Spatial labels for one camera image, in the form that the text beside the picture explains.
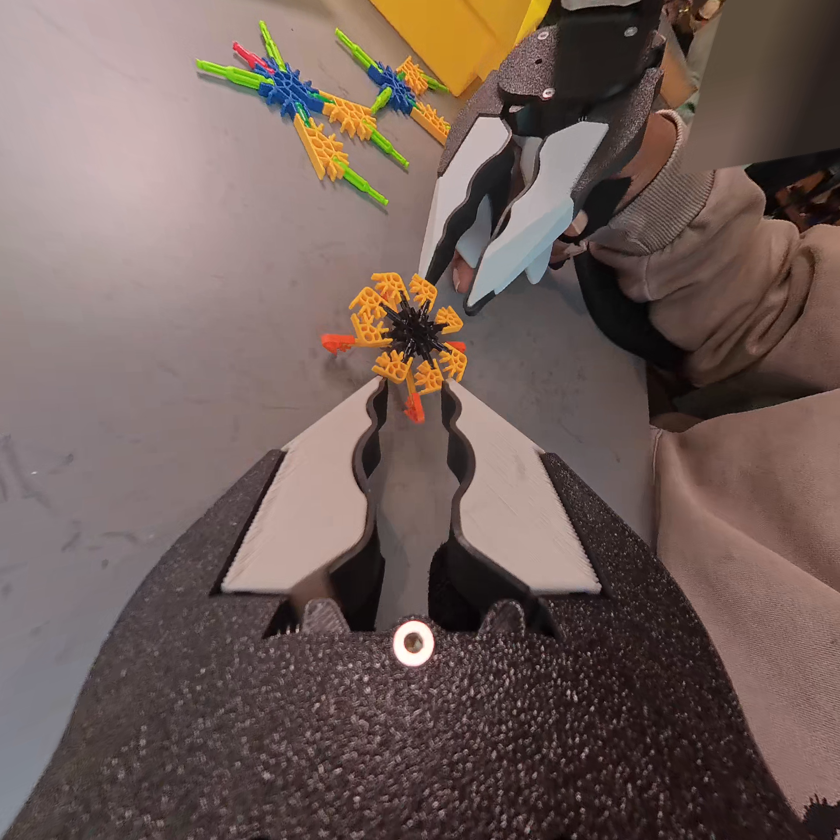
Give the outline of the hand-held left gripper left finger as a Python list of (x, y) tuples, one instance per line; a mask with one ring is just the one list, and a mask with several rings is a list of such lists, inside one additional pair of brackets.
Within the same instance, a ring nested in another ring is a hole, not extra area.
[(239, 536), (226, 595), (281, 595), (301, 618), (334, 600), (350, 629), (375, 629), (385, 561), (371, 477), (381, 460), (389, 384), (374, 377), (294, 437)]

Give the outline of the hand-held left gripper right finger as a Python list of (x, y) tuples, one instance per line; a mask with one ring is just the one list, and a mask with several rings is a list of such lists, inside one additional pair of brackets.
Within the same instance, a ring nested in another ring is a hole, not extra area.
[(446, 541), (429, 568), (428, 612), (476, 631), (491, 607), (519, 604), (542, 628), (546, 601), (601, 596), (603, 584), (547, 467), (527, 435), (454, 380), (442, 390), (447, 467), (457, 481)]

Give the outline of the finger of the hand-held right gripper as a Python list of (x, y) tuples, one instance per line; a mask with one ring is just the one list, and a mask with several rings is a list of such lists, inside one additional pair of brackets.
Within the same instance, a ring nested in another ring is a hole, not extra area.
[(495, 206), (508, 195), (515, 161), (510, 127), (478, 117), (437, 177), (420, 255), (420, 276), (438, 282), (455, 253), (471, 267), (490, 242)]
[(531, 284), (545, 275), (554, 241), (576, 212), (572, 188), (606, 135), (605, 122), (581, 121), (549, 136), (534, 158), (534, 173), (524, 192), (490, 228), (490, 199), (479, 203), (476, 221), (463, 234), (463, 258), (475, 273), (465, 298), (473, 315), (520, 274)]

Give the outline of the yellow black toy wheel assembly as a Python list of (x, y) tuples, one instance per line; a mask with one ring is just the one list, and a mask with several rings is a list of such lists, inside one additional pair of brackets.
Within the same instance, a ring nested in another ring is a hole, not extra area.
[(395, 272), (374, 273), (349, 305), (352, 332), (324, 333), (333, 356), (353, 348), (377, 350), (372, 372), (406, 388), (404, 414), (425, 422), (422, 399), (445, 382), (460, 382), (468, 363), (466, 345), (453, 340), (464, 323), (450, 307), (436, 307), (436, 286), (419, 275), (405, 282)]

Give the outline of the person's right forearm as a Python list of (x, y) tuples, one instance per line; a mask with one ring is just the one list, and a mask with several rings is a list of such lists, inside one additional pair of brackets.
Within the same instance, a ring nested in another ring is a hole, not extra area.
[(671, 111), (651, 121), (665, 130), (663, 164), (588, 251), (686, 352), (693, 386), (838, 389), (838, 227), (801, 234), (764, 217), (761, 190), (738, 167), (684, 172), (686, 125)]

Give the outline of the grey desk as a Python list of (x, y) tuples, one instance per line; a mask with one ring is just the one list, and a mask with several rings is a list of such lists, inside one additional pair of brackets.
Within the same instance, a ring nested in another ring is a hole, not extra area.
[(371, 378), (334, 359), (371, 274), (418, 268), (440, 146), (385, 112), (390, 201), (320, 181), (291, 124), (200, 77), (233, 41), (375, 89), (334, 36), (413, 51), (369, 2), (2, 2), (2, 832), (149, 569), (227, 488)]

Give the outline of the small blue green toy assembly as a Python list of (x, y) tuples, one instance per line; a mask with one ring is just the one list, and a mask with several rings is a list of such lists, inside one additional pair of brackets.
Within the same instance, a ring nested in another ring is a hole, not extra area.
[(340, 28), (336, 28), (334, 34), (345, 51), (376, 85), (378, 93), (371, 106), (373, 114), (384, 109), (399, 112), (410, 117), (438, 143), (446, 144), (450, 124), (433, 105), (424, 100), (424, 95), (430, 91), (450, 94), (445, 84), (424, 72), (410, 56), (397, 68), (393, 68), (369, 56)]

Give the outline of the yellow plastic bin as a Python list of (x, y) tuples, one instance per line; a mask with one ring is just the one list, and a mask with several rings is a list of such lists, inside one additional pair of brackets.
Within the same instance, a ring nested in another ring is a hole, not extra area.
[(373, 1), (413, 53), (456, 96), (484, 81), (535, 32), (550, 1)]

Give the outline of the large blue green toy assembly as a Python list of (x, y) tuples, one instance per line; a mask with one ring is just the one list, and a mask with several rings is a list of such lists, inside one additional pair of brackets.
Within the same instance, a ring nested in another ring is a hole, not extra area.
[(265, 21), (259, 22), (265, 54), (259, 55), (239, 42), (232, 44), (237, 66), (197, 59), (196, 71), (257, 95), (267, 108), (288, 121), (296, 132), (315, 175), (320, 181), (343, 181), (366, 200), (388, 207), (389, 199), (358, 173), (344, 151), (341, 138), (374, 146), (402, 169), (409, 162), (379, 131), (374, 111), (347, 98), (317, 88), (301, 78), (282, 57)]

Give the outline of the person's torso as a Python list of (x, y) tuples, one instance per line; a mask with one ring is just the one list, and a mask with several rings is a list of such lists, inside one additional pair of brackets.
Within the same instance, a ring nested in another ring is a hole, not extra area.
[(838, 391), (654, 444), (657, 553), (812, 837), (838, 838)]

